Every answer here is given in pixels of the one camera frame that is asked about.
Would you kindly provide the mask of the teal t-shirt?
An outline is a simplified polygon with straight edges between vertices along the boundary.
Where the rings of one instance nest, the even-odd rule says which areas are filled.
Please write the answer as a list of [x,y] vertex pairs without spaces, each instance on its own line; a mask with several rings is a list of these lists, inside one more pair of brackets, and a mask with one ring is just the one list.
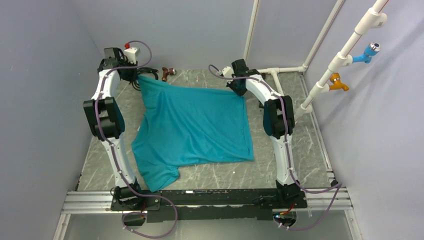
[[174,183],[180,167],[254,160],[243,97],[146,76],[137,81],[145,112],[131,149],[150,191]]

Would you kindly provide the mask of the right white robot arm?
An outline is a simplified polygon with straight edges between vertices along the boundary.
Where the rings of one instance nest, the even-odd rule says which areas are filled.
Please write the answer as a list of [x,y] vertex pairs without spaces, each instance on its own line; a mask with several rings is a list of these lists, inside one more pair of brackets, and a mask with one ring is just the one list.
[[293,169],[292,134],[295,127],[293,101],[275,91],[256,69],[249,69],[244,59],[231,63],[231,70],[224,74],[231,77],[226,84],[236,95],[251,92],[263,105],[262,125],[270,137],[276,161],[276,203],[289,207],[302,193]]

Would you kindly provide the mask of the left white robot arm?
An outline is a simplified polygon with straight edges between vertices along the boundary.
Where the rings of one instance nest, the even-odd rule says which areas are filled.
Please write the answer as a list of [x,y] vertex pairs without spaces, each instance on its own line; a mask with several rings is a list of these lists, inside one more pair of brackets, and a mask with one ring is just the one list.
[[128,44],[124,50],[118,47],[104,49],[104,59],[97,69],[98,84],[90,100],[83,102],[83,110],[92,135],[101,141],[112,166],[115,186],[111,191],[114,202],[124,204],[131,210],[139,209],[144,196],[130,167],[125,149],[125,121],[116,101],[119,82],[133,81],[137,77],[138,47]]

